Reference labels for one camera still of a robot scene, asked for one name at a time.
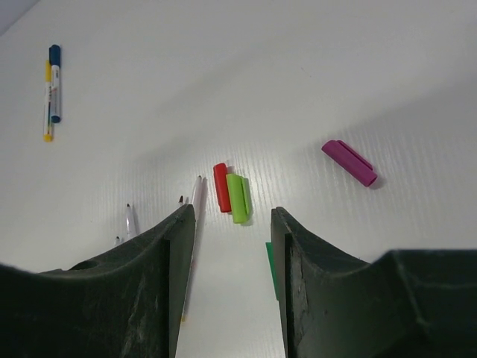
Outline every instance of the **red marker cap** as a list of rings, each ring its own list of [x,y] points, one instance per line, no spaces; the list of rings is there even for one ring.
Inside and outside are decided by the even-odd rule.
[[[230,213],[232,211],[226,175],[227,166],[225,163],[219,163],[214,166],[215,189],[217,190],[218,206],[221,208],[222,213]]]

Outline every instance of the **green marker cap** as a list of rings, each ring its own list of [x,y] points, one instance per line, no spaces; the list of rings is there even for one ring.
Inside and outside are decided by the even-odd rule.
[[[227,174],[230,206],[234,224],[243,224],[248,221],[250,214],[250,198],[247,190],[247,180],[237,174]]]

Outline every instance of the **ballpoint pen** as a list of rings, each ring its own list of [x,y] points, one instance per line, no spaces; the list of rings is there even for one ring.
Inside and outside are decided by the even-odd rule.
[[[134,220],[133,208],[128,204],[126,206],[126,229],[127,239],[131,240],[137,236],[136,221]]]
[[[50,101],[51,101],[51,65],[50,61],[45,62],[45,108],[43,115],[43,140],[51,142],[53,140],[53,126],[50,121]]]
[[[60,123],[60,67],[61,67],[61,48],[53,45],[49,49],[49,57],[51,64],[51,104],[50,104],[50,120],[51,123]]]

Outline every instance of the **white pen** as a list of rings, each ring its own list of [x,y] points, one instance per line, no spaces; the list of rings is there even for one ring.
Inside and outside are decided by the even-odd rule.
[[[184,308],[182,311],[182,318],[181,321],[185,322],[187,319],[187,312],[189,311],[189,302],[190,302],[190,286],[192,284],[192,277],[194,275],[195,270],[195,259],[194,259],[194,251],[195,251],[195,243],[198,239],[197,237],[197,227],[200,218],[200,207],[202,204],[202,193],[203,193],[203,181],[202,177],[199,175],[195,180],[194,189],[192,190],[192,206],[194,207],[194,215],[195,215],[195,238],[194,238],[194,245],[192,247],[192,256],[191,256],[191,267],[189,271],[189,279],[187,280],[187,287],[186,287],[186,296],[184,298]]]
[[[133,208],[128,204],[126,206],[126,229],[127,239],[131,240],[137,236],[136,221],[134,220]]]
[[[199,175],[195,180],[194,189],[192,190],[192,206],[194,207],[195,224],[200,218],[200,203],[202,201],[202,177]]]
[[[51,65],[50,61],[45,62],[45,111],[43,118],[43,140],[51,142],[53,140],[53,126],[50,122],[50,100],[51,100]]]
[[[50,120],[51,123],[60,123],[60,67],[61,67],[61,48],[53,45],[49,49],[49,57],[51,64],[51,103],[50,103]]]

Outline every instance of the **magenta marker cap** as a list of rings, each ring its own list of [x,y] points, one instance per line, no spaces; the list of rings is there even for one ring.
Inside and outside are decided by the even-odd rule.
[[[321,150],[366,187],[378,178],[373,166],[342,140],[330,140]]]

